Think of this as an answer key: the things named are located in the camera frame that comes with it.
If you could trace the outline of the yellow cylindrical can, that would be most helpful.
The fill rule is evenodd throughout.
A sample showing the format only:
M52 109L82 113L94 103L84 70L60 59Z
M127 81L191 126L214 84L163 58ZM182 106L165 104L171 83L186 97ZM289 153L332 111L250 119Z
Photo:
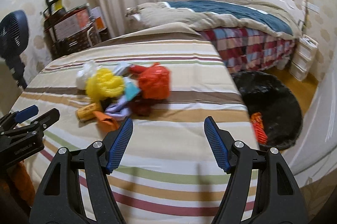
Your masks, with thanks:
M100 103L91 103L75 111L75 115L80 122L86 122L96 118L94 112L101 112L102 107Z

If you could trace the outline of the orange wrapper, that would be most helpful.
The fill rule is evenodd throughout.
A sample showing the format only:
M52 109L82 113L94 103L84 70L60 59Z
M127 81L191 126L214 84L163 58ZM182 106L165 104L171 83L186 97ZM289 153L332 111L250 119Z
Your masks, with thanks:
M119 129L118 122L114 118L104 114L103 112L94 111L93 115L96 118L98 128L102 132L109 133L111 131L116 131Z

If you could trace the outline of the white paper ball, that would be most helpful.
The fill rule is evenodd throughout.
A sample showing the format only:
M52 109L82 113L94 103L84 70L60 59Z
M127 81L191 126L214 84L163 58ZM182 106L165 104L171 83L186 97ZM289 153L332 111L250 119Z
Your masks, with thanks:
M81 70L77 72L75 80L76 87L79 90L85 90L86 82L88 81L89 78L93 77L96 74L97 69L98 66L96 62L94 62L93 60L85 62Z

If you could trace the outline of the yellow foam net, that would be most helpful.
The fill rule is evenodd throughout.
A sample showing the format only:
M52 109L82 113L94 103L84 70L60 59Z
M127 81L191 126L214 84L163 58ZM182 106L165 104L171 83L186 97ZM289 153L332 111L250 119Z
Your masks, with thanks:
M125 84L122 76L116 76L108 68L99 68L96 74L86 82L86 95L92 102L116 98L124 93Z

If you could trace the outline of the white tube dark cap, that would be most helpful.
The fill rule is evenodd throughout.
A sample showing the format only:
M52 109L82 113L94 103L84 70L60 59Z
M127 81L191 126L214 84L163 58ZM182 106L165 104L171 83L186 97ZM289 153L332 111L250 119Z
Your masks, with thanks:
M115 66L115 68L113 69L113 74L114 76L128 76L130 74L130 67L130 63L122 61L117 66Z

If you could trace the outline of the red bottle black cap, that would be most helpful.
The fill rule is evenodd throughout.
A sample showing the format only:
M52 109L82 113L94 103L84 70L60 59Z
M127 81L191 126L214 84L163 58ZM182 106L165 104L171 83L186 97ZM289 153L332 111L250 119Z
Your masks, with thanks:
M150 99L137 96L128 103L128 106L134 115L146 117L151 113L152 103Z

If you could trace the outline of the red plastic bag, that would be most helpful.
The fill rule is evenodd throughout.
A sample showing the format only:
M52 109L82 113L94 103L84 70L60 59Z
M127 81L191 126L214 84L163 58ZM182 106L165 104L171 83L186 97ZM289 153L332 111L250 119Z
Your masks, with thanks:
M135 75L138 87L144 99L165 100L170 95L170 71L154 63L150 67L131 65L128 68L130 74Z

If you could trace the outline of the orange foam net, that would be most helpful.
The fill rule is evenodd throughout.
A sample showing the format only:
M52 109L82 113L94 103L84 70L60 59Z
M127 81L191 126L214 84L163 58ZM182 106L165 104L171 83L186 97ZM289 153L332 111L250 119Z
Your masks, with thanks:
M262 114L260 112L254 113L250 117L250 121L253 125L253 129L255 132L255 136L259 144L266 145L268 137L265 133L263 122L262 122Z

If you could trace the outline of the black trash bin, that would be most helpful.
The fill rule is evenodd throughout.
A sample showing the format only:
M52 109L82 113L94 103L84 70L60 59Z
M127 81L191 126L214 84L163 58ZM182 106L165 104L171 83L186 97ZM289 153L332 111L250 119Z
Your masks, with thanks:
M294 94L276 76L261 71L231 75L249 115L260 113L267 136L260 149L284 151L295 145L302 130L303 115Z

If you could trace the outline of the white wardrobe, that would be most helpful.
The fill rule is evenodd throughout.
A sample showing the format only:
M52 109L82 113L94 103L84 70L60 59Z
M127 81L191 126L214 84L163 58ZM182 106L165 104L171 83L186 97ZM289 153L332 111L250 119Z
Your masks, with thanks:
M296 144L283 152L299 187L336 169L336 51L318 84Z

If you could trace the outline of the dark wicker basket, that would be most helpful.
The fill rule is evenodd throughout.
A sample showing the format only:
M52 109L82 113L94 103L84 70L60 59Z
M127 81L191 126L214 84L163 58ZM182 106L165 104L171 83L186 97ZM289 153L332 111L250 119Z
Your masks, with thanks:
M53 59L58 59L94 47L100 42L96 23L90 22L86 28L74 35L54 41L51 45L51 55Z

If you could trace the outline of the dark blue fan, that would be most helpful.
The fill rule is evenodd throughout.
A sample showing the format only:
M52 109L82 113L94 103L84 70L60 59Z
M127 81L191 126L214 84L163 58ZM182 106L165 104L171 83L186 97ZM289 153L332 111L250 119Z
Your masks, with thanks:
M13 11L1 20L1 58L5 60L17 86L27 88L25 65L20 55L27 49L29 26L23 10Z

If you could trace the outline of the cardboard box with labels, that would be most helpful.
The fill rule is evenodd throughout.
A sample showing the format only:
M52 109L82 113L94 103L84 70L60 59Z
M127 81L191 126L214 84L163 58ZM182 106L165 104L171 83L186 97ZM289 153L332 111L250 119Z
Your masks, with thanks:
M82 5L69 11L53 25L45 22L44 32L49 33L53 41L60 41L84 30L91 22L88 5Z

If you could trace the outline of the plaid bed sheet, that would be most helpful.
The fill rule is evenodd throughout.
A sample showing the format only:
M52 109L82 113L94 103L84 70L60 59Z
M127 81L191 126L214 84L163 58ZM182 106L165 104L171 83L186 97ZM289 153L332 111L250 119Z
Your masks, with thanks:
M262 71L287 60L295 47L285 40L250 28L214 28L200 34L218 51L229 73Z

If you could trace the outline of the white drawer unit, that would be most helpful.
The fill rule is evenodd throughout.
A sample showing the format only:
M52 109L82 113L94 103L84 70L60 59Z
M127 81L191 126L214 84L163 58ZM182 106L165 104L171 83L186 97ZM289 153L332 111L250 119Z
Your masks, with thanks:
M318 49L318 42L307 35L303 35L297 45L290 64L290 74L296 80L303 81L312 66Z

